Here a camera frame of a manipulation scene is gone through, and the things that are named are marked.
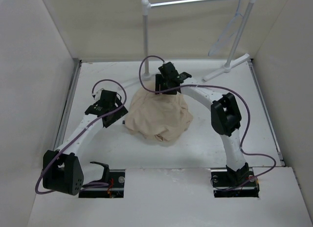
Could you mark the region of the beige trousers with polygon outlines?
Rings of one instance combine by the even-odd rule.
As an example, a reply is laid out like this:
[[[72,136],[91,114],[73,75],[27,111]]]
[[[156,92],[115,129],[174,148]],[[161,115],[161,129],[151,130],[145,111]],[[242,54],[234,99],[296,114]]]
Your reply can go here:
[[[148,140],[174,142],[192,120],[182,94],[154,94],[140,87],[132,98],[125,126],[132,135],[140,133]]]

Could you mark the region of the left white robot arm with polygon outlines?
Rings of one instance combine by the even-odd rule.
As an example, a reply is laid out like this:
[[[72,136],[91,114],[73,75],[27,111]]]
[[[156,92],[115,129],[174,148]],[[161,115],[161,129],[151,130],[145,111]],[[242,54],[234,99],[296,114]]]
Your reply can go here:
[[[71,136],[56,150],[43,156],[43,170],[38,181],[48,193],[57,191],[77,195],[81,190],[106,187],[110,184],[110,169],[105,163],[90,161],[83,165],[83,155],[94,136],[127,114],[119,94],[101,89],[93,96],[95,102]]]

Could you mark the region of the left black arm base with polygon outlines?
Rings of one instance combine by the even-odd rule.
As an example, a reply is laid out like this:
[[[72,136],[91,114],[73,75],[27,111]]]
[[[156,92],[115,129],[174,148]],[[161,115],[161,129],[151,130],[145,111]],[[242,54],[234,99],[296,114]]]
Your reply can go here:
[[[125,170],[110,170],[104,180],[83,186],[78,198],[124,198],[125,175]]]

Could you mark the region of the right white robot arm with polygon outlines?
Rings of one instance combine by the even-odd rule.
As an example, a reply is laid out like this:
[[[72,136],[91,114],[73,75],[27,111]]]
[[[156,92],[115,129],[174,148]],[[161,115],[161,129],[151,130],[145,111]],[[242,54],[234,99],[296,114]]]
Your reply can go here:
[[[248,178],[249,166],[240,147],[242,116],[234,94],[221,94],[200,84],[187,72],[178,73],[171,62],[162,64],[156,75],[156,91],[163,94],[187,95],[210,110],[211,125],[220,135],[226,154],[226,186],[231,190]]]

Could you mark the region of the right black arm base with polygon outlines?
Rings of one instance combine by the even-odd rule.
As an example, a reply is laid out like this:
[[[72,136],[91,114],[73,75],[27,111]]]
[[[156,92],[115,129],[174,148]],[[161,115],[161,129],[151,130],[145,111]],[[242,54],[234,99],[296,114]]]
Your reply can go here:
[[[252,168],[244,176],[244,180],[235,183],[231,181],[226,169],[211,170],[211,185],[215,198],[259,198],[260,187],[256,179],[249,180],[254,176]]]

